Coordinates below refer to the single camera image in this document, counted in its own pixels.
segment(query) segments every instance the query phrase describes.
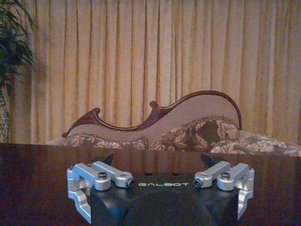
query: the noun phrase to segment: beige fabric upholstery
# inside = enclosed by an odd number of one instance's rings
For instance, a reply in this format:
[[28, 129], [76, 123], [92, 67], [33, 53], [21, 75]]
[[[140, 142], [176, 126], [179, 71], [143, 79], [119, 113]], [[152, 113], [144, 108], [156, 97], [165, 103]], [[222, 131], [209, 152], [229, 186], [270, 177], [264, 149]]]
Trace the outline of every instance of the beige fabric upholstery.
[[105, 138], [133, 139], [146, 136], [149, 143], [153, 142], [167, 131], [184, 123], [207, 116], [225, 116], [238, 125], [238, 115], [234, 106], [225, 98], [216, 95], [201, 95], [192, 97], [165, 115], [158, 122], [140, 131], [117, 131], [97, 125], [79, 125], [68, 136], [78, 133], [96, 134]]

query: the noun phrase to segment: silver metal bracket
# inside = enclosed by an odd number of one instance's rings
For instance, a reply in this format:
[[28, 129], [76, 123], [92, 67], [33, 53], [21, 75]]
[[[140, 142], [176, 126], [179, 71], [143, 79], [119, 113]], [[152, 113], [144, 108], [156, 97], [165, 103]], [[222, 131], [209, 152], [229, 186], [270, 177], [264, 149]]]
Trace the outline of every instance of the silver metal bracket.
[[238, 193], [238, 219], [246, 210], [247, 202], [253, 197], [255, 170], [247, 164], [240, 163], [231, 167], [230, 163], [221, 161], [213, 167], [197, 172], [194, 185], [198, 188], [211, 187], [217, 179], [217, 187], [223, 191], [232, 191], [234, 187]]
[[134, 185], [131, 173], [120, 171], [101, 161], [96, 161], [90, 166], [78, 163], [67, 169], [68, 197], [74, 200], [76, 210], [87, 222], [91, 223], [91, 207], [82, 189], [89, 190], [94, 186], [98, 191], [105, 191], [111, 187], [111, 180], [119, 188]]

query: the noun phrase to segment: upholstered sofa back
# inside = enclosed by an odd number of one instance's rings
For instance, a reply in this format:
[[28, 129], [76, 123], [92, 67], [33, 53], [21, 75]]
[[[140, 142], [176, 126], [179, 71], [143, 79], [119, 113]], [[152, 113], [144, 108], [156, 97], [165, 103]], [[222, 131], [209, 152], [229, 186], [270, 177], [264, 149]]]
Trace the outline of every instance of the upholstered sofa back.
[[154, 101], [150, 105], [151, 114], [136, 127], [119, 128], [107, 124], [98, 117], [99, 109], [96, 108], [77, 120], [62, 136], [86, 133], [113, 140], [130, 140], [144, 136], [151, 143], [171, 129], [207, 116], [225, 116], [241, 128], [237, 105], [229, 96], [217, 91], [191, 93], [169, 107], [161, 107]]

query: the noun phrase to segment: floral pattern fabric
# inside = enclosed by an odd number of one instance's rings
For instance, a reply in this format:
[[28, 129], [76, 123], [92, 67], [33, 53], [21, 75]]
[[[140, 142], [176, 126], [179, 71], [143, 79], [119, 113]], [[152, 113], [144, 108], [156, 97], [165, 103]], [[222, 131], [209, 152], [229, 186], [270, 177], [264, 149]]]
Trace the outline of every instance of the floral pattern fabric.
[[235, 123], [223, 116], [196, 119], [155, 140], [151, 150], [209, 152], [219, 141], [238, 139]]
[[301, 146], [255, 135], [240, 141], [220, 141], [211, 153], [273, 154], [301, 157]]
[[104, 137], [98, 137], [91, 134], [74, 134], [67, 138], [64, 146], [98, 147], [124, 149], [131, 148], [135, 150], [147, 150], [147, 138], [141, 136], [130, 141], [115, 141]]

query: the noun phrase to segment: screw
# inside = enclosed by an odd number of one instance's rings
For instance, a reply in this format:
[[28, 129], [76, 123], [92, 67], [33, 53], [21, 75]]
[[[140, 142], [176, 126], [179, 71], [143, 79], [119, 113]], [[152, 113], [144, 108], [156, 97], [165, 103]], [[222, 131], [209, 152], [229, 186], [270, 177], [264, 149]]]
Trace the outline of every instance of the screw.
[[193, 184], [195, 187], [200, 188], [203, 185], [203, 181], [200, 179], [195, 179]]
[[221, 174], [221, 177], [222, 177], [222, 179], [229, 180], [230, 177], [231, 177], [231, 175], [230, 175], [230, 173], [228, 173], [228, 172], [223, 172], [223, 173]]
[[98, 173], [98, 178], [99, 179], [106, 179], [107, 178], [107, 173], [106, 172], [99, 172]]
[[128, 180], [127, 181], [127, 187], [134, 187], [135, 181], [134, 180]]

